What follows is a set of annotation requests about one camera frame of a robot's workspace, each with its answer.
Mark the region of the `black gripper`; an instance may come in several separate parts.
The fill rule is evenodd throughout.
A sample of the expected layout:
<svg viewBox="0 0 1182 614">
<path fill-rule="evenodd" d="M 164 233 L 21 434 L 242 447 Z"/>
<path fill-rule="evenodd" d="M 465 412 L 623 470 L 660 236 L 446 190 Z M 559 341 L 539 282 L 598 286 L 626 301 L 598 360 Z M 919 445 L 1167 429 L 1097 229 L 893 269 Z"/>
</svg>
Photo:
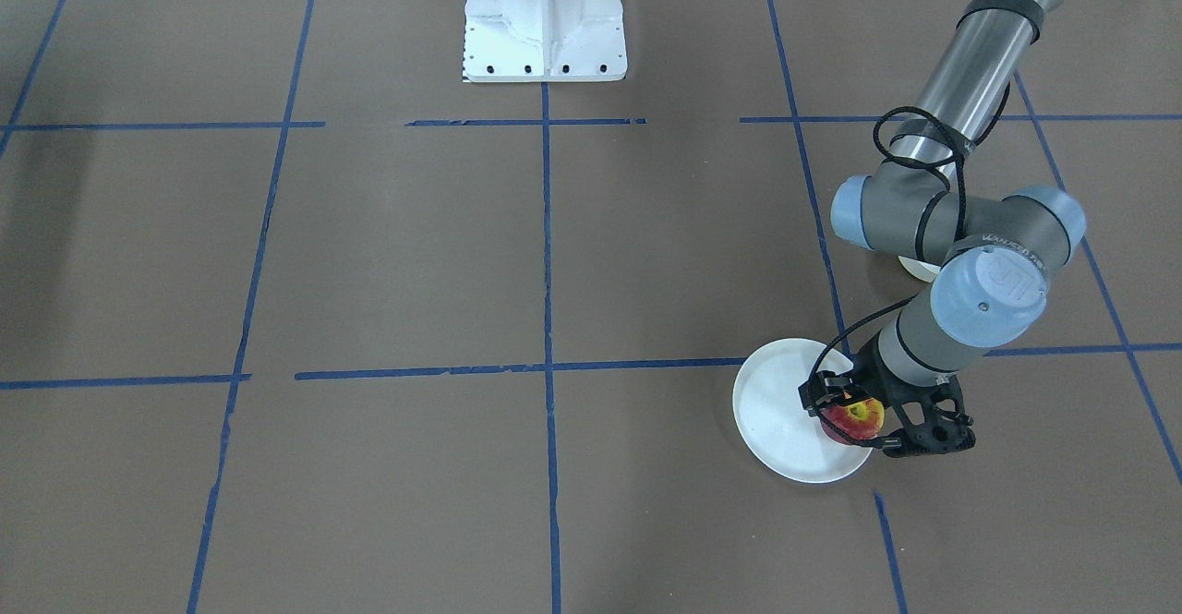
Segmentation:
<svg viewBox="0 0 1182 614">
<path fill-rule="evenodd" d="M 853 357 L 852 370 L 846 375 L 833 371 L 816 371 L 798 388 L 803 411 L 808 416 L 820 416 L 824 409 L 833 406 L 847 407 L 853 403 L 869 403 L 876 400 L 886 411 L 907 415 L 908 403 L 915 403 L 923 409 L 920 392 L 896 376 L 886 366 L 879 345 L 879 335 L 871 337 Z"/>
</svg>

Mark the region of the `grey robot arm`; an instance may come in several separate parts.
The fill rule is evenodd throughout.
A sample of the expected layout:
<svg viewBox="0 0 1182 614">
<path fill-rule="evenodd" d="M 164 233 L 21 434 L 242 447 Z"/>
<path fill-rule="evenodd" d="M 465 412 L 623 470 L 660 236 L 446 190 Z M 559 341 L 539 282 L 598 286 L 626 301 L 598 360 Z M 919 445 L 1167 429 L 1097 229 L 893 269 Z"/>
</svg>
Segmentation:
<svg viewBox="0 0 1182 614">
<path fill-rule="evenodd" d="M 801 386 L 811 415 L 878 398 L 892 387 L 934 390 L 983 354 L 1017 340 L 1047 304 L 1050 284 L 1072 260 L 1087 220 L 1052 187 L 988 200 L 965 187 L 965 163 L 989 130 L 1022 54 L 1065 0 L 970 0 L 944 54 L 898 130 L 878 142 L 873 174 L 847 179 L 830 212 L 836 235 L 936 265 L 930 286 L 844 373 L 811 371 Z"/>
</svg>

